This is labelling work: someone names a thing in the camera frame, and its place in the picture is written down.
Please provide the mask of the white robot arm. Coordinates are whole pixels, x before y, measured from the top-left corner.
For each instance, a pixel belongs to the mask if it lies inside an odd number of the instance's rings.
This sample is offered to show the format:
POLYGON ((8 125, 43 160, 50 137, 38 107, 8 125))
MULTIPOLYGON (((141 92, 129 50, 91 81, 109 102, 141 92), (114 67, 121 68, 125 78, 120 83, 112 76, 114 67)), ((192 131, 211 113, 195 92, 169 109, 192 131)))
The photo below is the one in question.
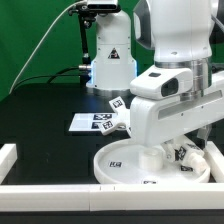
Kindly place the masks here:
POLYGON ((213 72, 209 38, 224 0, 145 0, 134 9, 135 33, 155 50, 154 65, 130 83, 129 108, 99 124, 104 135, 124 126, 140 145, 156 146, 192 131, 205 140, 224 118, 224 71, 213 72))

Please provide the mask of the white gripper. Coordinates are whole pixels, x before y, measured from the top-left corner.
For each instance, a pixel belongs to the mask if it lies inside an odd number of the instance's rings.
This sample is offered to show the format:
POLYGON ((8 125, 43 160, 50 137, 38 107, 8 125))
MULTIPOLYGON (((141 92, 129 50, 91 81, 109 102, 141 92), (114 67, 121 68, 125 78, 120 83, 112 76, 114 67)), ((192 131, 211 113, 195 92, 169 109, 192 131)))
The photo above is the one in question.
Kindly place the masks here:
MULTIPOLYGON (((224 118, 224 71, 212 75, 212 85, 192 101, 179 96, 151 100, 136 96, 130 106, 131 138, 140 145, 155 146, 198 129, 197 137, 207 140, 211 126, 224 118)), ((162 145, 168 160, 174 159, 170 143, 162 145)))

